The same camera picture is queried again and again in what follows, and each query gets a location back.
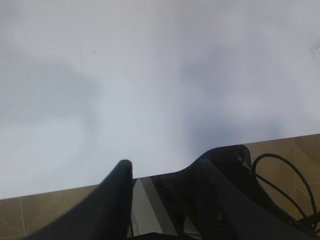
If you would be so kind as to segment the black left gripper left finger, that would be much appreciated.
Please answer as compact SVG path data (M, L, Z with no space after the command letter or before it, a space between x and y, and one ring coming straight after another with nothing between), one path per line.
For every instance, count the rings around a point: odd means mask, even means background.
M132 199L132 163L121 160L84 200L27 239L125 240Z

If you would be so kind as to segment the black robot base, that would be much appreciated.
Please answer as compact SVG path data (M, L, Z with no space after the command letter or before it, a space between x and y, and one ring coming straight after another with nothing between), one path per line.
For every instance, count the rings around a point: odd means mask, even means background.
M300 230L299 225L276 206L243 166L242 160L248 152L241 145L215 148L181 171L153 177L174 227L179 225L182 216L188 216L204 240L239 240L223 216L218 188L200 168L199 160L208 159L245 196L276 218Z

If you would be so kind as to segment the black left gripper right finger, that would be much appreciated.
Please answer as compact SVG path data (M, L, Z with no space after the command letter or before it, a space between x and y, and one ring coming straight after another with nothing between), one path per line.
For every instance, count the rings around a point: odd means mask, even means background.
M316 240L309 230L285 223L235 187L208 159L199 159L205 177L217 187L223 216L239 240Z

